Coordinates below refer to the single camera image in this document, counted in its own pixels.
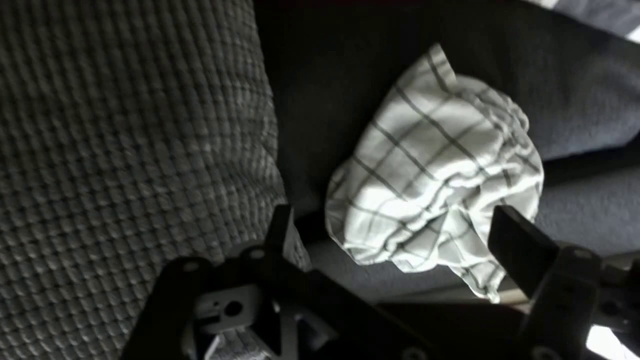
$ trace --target dish towel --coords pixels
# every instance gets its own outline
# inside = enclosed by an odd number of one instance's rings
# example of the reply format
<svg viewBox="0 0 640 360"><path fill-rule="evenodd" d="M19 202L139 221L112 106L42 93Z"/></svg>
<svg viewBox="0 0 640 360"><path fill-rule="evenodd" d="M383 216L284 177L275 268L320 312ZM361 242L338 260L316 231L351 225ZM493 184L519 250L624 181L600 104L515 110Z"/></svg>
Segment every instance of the dish towel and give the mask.
<svg viewBox="0 0 640 360"><path fill-rule="evenodd" d="M433 46L393 84L356 153L327 188L325 225L357 264L401 272L437 264L476 295L497 297L502 266L488 252L491 210L534 217L541 159L528 118L504 93L456 75Z"/></svg>

